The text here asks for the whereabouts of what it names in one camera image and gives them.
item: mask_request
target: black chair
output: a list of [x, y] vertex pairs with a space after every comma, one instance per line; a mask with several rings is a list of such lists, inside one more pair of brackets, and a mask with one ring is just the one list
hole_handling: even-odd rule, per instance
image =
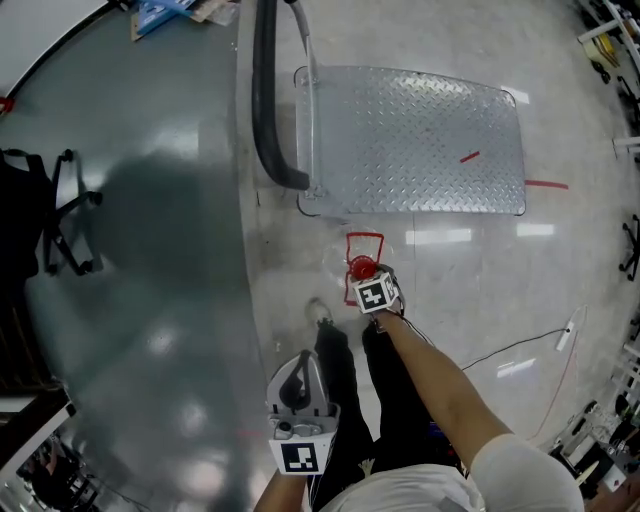
[[638, 270], [638, 260], [640, 259], [640, 244], [638, 243], [638, 240], [640, 239], [640, 224], [638, 223], [637, 215], [633, 216], [633, 222], [636, 226], [635, 235], [631, 232], [631, 229], [629, 229], [629, 226], [626, 222], [622, 225], [622, 230], [625, 231], [627, 235], [629, 235], [629, 239], [631, 240], [631, 245], [633, 246], [633, 254], [629, 257], [626, 263], [621, 263], [618, 266], [620, 272], [626, 272], [627, 270], [629, 270], [629, 267], [633, 265], [633, 270], [630, 274], [627, 275], [627, 279], [629, 281], [633, 281], [636, 278], [636, 270]]
[[[12, 167], [4, 156], [23, 157], [29, 171]], [[60, 231], [62, 218], [89, 201], [102, 203], [100, 192], [82, 192], [78, 197], [56, 209], [58, 180], [62, 162], [71, 162], [73, 152], [65, 150], [56, 160], [53, 178], [44, 170], [42, 158], [18, 149], [0, 151], [0, 281], [20, 282], [38, 273], [35, 249], [43, 235], [44, 266], [48, 274], [55, 275], [58, 265], [51, 263], [53, 242], [73, 271], [85, 275], [93, 270], [92, 261], [78, 264], [71, 248]]]

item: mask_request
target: shoe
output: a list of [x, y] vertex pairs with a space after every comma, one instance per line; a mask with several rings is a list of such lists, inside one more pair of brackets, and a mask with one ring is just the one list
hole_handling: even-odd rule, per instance
[[314, 297], [307, 303], [304, 312], [307, 316], [307, 320], [314, 327], [319, 327], [322, 323], [333, 325], [331, 310], [318, 297]]

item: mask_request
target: red tape marking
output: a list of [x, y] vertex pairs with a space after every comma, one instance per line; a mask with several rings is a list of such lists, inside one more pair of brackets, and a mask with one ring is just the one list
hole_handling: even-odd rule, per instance
[[480, 151], [476, 151], [475, 153], [471, 153], [469, 156], [465, 156], [464, 158], [461, 158], [460, 159], [460, 163], [463, 164], [465, 162], [468, 162], [472, 158], [477, 157], [479, 154], [480, 154]]
[[530, 187], [549, 187], [569, 190], [569, 185], [565, 185], [564, 183], [556, 183], [555, 181], [524, 180], [524, 184], [529, 185]]

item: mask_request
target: white sleeve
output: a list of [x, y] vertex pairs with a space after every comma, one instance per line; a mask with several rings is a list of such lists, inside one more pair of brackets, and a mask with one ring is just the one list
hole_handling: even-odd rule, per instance
[[583, 512], [569, 471], [513, 434], [489, 441], [471, 464], [488, 512]]

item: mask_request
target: white shirt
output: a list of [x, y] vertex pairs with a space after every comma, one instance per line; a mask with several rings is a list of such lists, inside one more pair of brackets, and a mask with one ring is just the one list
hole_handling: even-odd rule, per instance
[[480, 494], [487, 512], [584, 511], [567, 469], [513, 434], [487, 443], [470, 473], [477, 488], [455, 468], [436, 464], [375, 473], [342, 491], [321, 512], [476, 512]]

